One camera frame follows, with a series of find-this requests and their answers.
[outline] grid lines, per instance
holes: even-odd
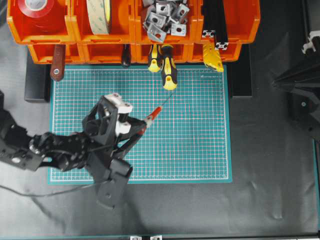
[[[230,182],[226,79],[204,66],[178,66],[178,87],[153,125],[126,155],[129,183]],[[158,73],[141,66],[67,66],[54,82],[51,130],[58,135],[82,131],[82,119],[101,95],[119,93],[133,105],[130,116],[144,119],[170,95]],[[50,184],[91,182],[85,169],[49,169]]]

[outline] wooden handle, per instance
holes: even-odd
[[[50,70],[50,77],[54,81],[61,81],[65,75],[65,59],[66,59],[66,45],[57,44],[54,46],[52,57],[52,64]]]

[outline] black surface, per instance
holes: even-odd
[[[47,199],[1,192],[0,236],[315,234],[312,140],[290,121],[286,93],[271,86],[274,77],[303,58],[301,9],[300,1],[261,1],[262,21],[256,42],[250,46],[252,98],[229,102],[232,183],[130,184],[122,208],[113,212],[97,205],[93,189]],[[8,38],[3,31],[0,28],[0,37]],[[19,66],[14,51],[23,53],[21,48],[7,40],[1,41],[0,51],[6,54],[0,54],[0,60],[8,64],[5,69]],[[18,77],[22,71],[10,73],[9,78],[3,70],[0,65],[0,89],[8,97],[5,108],[13,109],[18,124],[34,132],[49,129],[49,105],[43,112],[43,106],[20,103],[20,95],[15,94],[23,86],[24,79]],[[0,164],[0,172],[0,184],[23,192],[72,188],[48,186],[45,170],[33,174]]]
[[[30,103],[45,103],[50,99],[50,65],[34,64],[27,52],[24,100]]]
[[[227,78],[231,97],[252,97],[250,46],[241,48],[238,61],[227,63]]]
[[[306,6],[308,31],[320,31],[320,0],[303,0]]]

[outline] black stand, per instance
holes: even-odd
[[[34,64],[28,51],[24,100],[30,103],[48,103],[50,99],[50,87],[50,65]]]
[[[242,45],[238,61],[227,63],[226,69],[231,97],[252,97],[250,45]]]

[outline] orange storage bin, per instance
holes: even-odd
[[[120,64],[123,44],[83,44],[85,62],[88,64]],[[130,46],[131,63],[136,63],[136,46]]]
[[[202,37],[204,16],[202,7],[204,0],[197,0],[198,25],[196,43],[213,41]],[[228,39],[231,43],[252,43],[260,24],[260,0],[223,0]]]
[[[54,55],[54,44],[28,45],[30,54],[35,64],[51,64]],[[83,64],[85,56],[80,44],[70,44],[65,46],[66,64]]]
[[[46,29],[36,26],[35,20],[24,15],[18,6],[18,0],[8,0],[7,23],[12,32],[14,40],[18,44],[73,44],[75,43],[73,28],[70,23],[71,0],[57,0],[58,11],[64,13],[57,19],[51,19],[53,14],[48,15],[48,19],[43,17],[43,22],[51,24],[50,27],[56,29]]]
[[[93,35],[89,23],[87,1],[71,1],[71,22],[78,43],[135,43],[134,0],[112,0],[111,6],[110,34]]]
[[[227,50],[219,50],[220,57],[223,62],[237,61],[240,55],[242,44],[230,43]],[[189,44],[188,45],[188,62],[189,63],[201,63],[204,61],[203,57],[203,45],[202,44]]]
[[[139,64],[148,63],[148,55],[151,44],[136,45],[136,62]],[[187,44],[173,44],[173,58],[175,63],[186,63],[188,60],[189,46]]]
[[[197,0],[188,0],[188,7],[190,11],[187,15],[186,36],[171,36],[171,34],[167,34],[164,43],[191,44],[194,42],[198,25]],[[146,18],[145,15],[142,15],[143,9],[142,0],[135,0],[135,41],[136,44],[152,44],[153,41],[148,38],[147,31],[143,28],[143,23]]]

